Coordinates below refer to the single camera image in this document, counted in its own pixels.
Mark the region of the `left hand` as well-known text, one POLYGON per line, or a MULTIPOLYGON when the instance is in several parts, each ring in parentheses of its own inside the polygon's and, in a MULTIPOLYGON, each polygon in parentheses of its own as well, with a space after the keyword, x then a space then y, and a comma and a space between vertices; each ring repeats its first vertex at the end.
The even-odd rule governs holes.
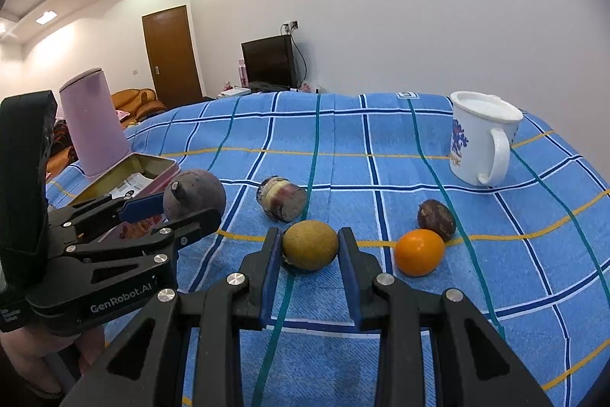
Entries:
POLYGON ((60 394, 63 385, 45 358, 74 345, 79 349, 80 373, 86 374, 106 348, 103 327, 94 327, 83 334, 58 337, 41 324, 30 324, 9 333, 1 333, 1 348, 29 388, 36 394, 60 394))

